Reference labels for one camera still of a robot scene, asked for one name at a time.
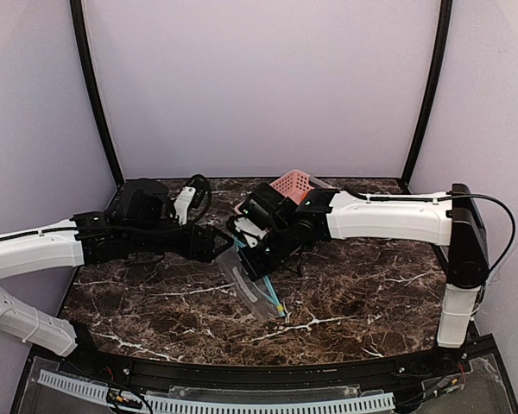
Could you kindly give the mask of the clear zip top bag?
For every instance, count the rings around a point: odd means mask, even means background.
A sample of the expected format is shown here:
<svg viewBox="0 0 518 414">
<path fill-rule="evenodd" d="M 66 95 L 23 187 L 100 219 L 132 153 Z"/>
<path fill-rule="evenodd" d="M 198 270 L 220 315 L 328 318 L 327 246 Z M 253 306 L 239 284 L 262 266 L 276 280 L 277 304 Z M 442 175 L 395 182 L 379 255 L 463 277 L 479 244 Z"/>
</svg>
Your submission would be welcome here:
<svg viewBox="0 0 518 414">
<path fill-rule="evenodd" d="M 287 313 L 268 276 L 252 281 L 240 261 L 238 253 L 243 243 L 232 238 L 230 247 L 220 254 L 215 263 L 237 297 L 260 322 L 284 318 Z"/>
</svg>

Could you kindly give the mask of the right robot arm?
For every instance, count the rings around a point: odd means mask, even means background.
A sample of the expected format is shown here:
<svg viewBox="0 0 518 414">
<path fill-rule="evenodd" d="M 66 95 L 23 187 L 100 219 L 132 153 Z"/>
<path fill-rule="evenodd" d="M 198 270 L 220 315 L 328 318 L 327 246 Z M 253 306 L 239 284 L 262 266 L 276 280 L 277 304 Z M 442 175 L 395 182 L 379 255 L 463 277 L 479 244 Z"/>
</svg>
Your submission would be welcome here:
<svg viewBox="0 0 518 414">
<path fill-rule="evenodd" d="M 487 231 L 476 201 L 512 212 L 500 200 L 464 184 L 421 195 L 380 195 L 338 189 L 292 171 L 260 183 L 236 209 L 228 229 L 243 246 L 238 257 L 253 281 L 316 242 L 380 238 L 426 242 L 447 249 L 445 295 L 436 343 L 460 348 L 496 268 L 489 262 Z"/>
</svg>

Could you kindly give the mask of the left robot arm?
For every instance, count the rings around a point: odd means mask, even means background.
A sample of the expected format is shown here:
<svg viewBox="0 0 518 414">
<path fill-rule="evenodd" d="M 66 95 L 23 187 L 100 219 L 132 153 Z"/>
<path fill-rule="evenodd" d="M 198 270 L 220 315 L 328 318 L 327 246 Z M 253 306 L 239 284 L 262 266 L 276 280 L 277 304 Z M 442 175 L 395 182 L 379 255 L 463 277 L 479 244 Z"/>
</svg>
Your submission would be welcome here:
<svg viewBox="0 0 518 414">
<path fill-rule="evenodd" d="M 0 281 L 60 267 L 82 267 L 130 255 L 173 253 L 202 263 L 233 245 L 231 236 L 199 221 L 212 204 L 212 188 L 192 176 L 176 198 L 156 179 L 131 179 L 107 208 L 18 233 L 0 235 Z M 94 347 L 87 327 L 44 313 L 0 287 L 0 331 L 60 357 Z"/>
</svg>

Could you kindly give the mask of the pink plastic basket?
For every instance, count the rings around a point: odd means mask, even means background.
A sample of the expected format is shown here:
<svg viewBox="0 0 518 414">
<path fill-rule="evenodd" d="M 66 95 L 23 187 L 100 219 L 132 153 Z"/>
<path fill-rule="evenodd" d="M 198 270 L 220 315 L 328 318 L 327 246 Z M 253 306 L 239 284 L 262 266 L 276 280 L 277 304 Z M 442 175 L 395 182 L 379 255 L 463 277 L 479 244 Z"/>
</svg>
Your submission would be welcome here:
<svg viewBox="0 0 518 414">
<path fill-rule="evenodd" d="M 333 187 L 309 173 L 294 169 L 270 182 L 259 182 L 234 211 L 250 215 L 252 208 L 259 206 L 266 214 L 271 214 L 286 198 L 299 205 L 302 195 L 312 190 L 333 190 Z"/>
</svg>

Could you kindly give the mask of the clear acrylic plate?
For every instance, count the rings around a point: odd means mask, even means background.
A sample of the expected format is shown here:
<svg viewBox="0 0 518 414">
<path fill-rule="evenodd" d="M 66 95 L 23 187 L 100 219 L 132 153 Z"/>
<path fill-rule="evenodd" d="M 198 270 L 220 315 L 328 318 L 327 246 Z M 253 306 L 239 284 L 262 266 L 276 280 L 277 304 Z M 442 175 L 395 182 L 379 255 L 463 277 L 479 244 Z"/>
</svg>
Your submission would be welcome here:
<svg viewBox="0 0 518 414">
<path fill-rule="evenodd" d="M 359 385 L 328 386 L 286 390 L 237 390 L 189 386 L 170 386 L 168 396 L 173 399 L 234 404 L 309 403 L 357 398 Z"/>
</svg>

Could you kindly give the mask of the black front frame rail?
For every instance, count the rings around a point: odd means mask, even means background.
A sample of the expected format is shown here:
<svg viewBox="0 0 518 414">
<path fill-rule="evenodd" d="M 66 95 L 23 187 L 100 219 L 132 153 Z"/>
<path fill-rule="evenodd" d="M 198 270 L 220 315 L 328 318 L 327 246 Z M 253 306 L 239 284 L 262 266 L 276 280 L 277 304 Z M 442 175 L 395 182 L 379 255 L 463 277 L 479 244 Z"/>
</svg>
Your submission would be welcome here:
<svg viewBox="0 0 518 414">
<path fill-rule="evenodd" d="M 363 391 L 407 391 L 425 380 L 469 371 L 469 355 L 459 351 L 429 349 L 363 361 L 299 366 L 240 367 L 199 365 L 105 352 L 60 360 L 69 373 L 108 379 L 139 391 L 166 391 L 175 386 L 238 391 L 289 391 L 323 387 L 359 386 Z"/>
</svg>

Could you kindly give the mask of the left black corner post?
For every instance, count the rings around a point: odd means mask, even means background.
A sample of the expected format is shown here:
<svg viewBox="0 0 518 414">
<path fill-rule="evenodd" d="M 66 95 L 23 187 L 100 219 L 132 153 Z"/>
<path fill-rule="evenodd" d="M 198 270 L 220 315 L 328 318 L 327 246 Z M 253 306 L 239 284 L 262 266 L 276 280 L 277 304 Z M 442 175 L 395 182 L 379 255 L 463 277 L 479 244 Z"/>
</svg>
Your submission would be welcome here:
<svg viewBox="0 0 518 414">
<path fill-rule="evenodd" d="M 98 137 L 104 151 L 104 156 L 106 158 L 111 177 L 113 178 L 116 188 L 119 188 L 124 183 L 124 176 L 113 145 L 111 132 L 104 112 L 104 106 L 98 90 L 98 81 L 94 71 L 90 42 L 85 25 L 83 2 L 81 0 L 71 0 L 69 5 L 73 21 L 73 32 L 79 54 L 79 62 L 85 81 L 86 93 L 98 131 Z"/>
</svg>

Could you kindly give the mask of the black corner post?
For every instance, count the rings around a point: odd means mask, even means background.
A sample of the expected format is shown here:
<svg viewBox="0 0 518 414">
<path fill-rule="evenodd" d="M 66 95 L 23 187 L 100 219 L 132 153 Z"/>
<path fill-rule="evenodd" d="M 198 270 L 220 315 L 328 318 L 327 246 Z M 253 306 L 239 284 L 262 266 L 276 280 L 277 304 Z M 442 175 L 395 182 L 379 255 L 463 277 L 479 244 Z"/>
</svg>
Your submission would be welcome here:
<svg viewBox="0 0 518 414">
<path fill-rule="evenodd" d="M 104 106 L 98 90 L 98 81 L 94 71 L 90 42 L 85 25 L 83 2 L 81 0 L 71 0 L 69 5 L 73 21 L 73 32 L 79 54 L 79 62 L 85 81 L 86 93 L 98 131 L 98 137 L 104 151 L 104 156 L 106 158 L 111 177 L 113 178 L 116 188 L 119 188 L 124 183 L 124 176 L 113 145 L 111 132 L 104 112 Z"/>
<path fill-rule="evenodd" d="M 439 16 L 435 31 L 432 58 L 426 78 L 426 87 L 421 101 L 414 134 L 407 153 L 407 159 L 400 178 L 405 189 L 409 187 L 414 175 L 414 169 L 420 157 L 420 151 L 424 143 L 427 126 L 432 113 L 433 103 L 439 85 L 439 77 L 445 57 L 449 27 L 452 19 L 452 5 L 452 0 L 441 0 L 439 2 Z"/>
</svg>

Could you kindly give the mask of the right black corner post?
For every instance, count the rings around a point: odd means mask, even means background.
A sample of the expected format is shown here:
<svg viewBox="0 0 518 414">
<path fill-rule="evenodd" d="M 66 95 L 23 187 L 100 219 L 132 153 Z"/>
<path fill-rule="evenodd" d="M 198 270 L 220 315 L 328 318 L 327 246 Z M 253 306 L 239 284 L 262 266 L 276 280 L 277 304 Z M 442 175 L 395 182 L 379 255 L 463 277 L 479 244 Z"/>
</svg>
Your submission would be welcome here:
<svg viewBox="0 0 518 414">
<path fill-rule="evenodd" d="M 432 58 L 426 78 L 426 87 L 421 101 L 414 134 L 407 153 L 407 159 L 400 178 L 405 189 L 409 187 L 414 175 L 414 169 L 420 157 L 420 151 L 424 143 L 427 126 L 432 113 L 433 103 L 439 85 L 439 77 L 445 57 L 449 27 L 452 19 L 452 5 L 452 0 L 441 0 L 439 2 L 439 16 L 435 31 Z"/>
</svg>

